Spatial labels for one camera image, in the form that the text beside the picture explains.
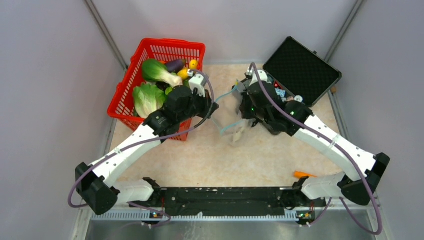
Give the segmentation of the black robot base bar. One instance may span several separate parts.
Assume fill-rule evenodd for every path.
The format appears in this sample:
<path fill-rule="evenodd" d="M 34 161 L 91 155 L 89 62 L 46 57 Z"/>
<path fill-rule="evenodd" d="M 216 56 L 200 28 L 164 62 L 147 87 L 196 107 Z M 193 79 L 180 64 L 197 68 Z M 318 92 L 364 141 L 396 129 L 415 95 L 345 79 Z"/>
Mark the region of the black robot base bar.
<path fill-rule="evenodd" d="M 199 213 L 206 217 L 283 216 L 295 208 L 326 204 L 324 199 L 310 200 L 290 187 L 161 187 L 143 203 L 172 217 Z"/>

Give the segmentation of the clear zip top bag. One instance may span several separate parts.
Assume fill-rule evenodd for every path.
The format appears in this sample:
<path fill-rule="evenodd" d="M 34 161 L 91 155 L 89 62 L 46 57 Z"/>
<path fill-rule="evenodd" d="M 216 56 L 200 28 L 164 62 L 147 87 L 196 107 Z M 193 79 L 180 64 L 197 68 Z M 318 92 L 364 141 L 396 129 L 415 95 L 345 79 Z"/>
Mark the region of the clear zip top bag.
<path fill-rule="evenodd" d="M 219 108 L 211 116 L 220 137 L 232 146 L 240 144 L 254 123 L 252 119 L 244 119 L 242 116 L 242 92 L 245 89 L 245 85 L 237 80 L 229 92 L 215 99 Z"/>

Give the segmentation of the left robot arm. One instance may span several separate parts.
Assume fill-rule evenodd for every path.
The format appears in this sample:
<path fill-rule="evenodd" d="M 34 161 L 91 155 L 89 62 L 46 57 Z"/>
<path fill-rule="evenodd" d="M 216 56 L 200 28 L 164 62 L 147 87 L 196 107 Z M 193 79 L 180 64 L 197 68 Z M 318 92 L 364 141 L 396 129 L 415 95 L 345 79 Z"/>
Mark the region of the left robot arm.
<path fill-rule="evenodd" d="M 135 132 L 115 150 L 90 165 L 75 168 L 72 192 L 77 192 L 96 215 L 103 215 L 116 204 L 144 202 L 154 207 L 160 193 L 146 180 L 116 184 L 117 179 L 138 159 L 166 139 L 182 135 L 180 124 L 193 117 L 208 119 L 218 109 L 212 89 L 178 86 L 167 96 L 163 107 L 151 113 Z"/>

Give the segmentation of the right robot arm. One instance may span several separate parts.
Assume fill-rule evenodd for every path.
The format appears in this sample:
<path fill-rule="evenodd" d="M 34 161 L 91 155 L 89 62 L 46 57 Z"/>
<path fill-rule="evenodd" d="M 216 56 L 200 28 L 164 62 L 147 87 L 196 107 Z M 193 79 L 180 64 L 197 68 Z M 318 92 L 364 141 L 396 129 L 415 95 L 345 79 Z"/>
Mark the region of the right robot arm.
<path fill-rule="evenodd" d="M 367 152 L 333 131 L 303 103 L 283 101 L 271 83 L 244 82 L 242 117 L 262 124 L 272 135 L 285 133 L 319 151 L 342 171 L 324 177 L 302 177 L 293 185 L 293 200 L 307 206 L 318 198 L 344 198 L 360 206 L 372 197 L 390 162 L 381 152 Z"/>

